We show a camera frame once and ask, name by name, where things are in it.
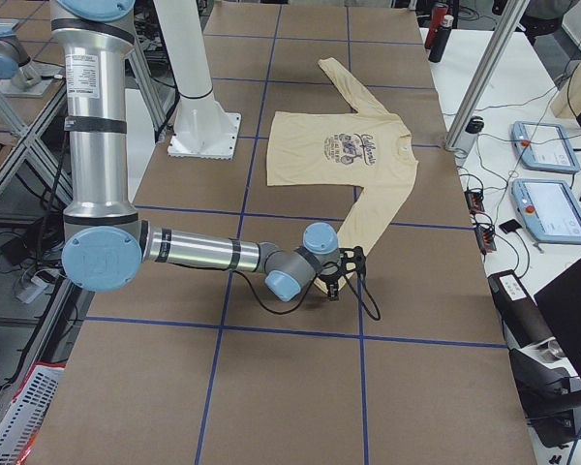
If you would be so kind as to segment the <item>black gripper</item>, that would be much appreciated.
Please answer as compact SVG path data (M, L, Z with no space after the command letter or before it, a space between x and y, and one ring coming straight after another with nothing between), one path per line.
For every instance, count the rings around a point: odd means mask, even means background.
M327 291L338 291L340 280L348 278L352 273L361 278L366 275L366 256L361 246L340 248L336 260L330 259L322 265L319 280Z

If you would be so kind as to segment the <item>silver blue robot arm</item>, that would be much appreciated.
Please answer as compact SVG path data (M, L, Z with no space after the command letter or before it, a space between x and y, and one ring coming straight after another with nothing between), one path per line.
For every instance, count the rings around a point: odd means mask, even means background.
M73 199L64 211L62 264L70 280L106 292L130 283L146 261L247 275L261 273L279 299L298 306L315 281L329 299L352 273L360 247L343 248L326 223L308 226L287 252L254 243L157 228L128 196L125 61L136 45L130 1L54 1L53 38L64 48Z

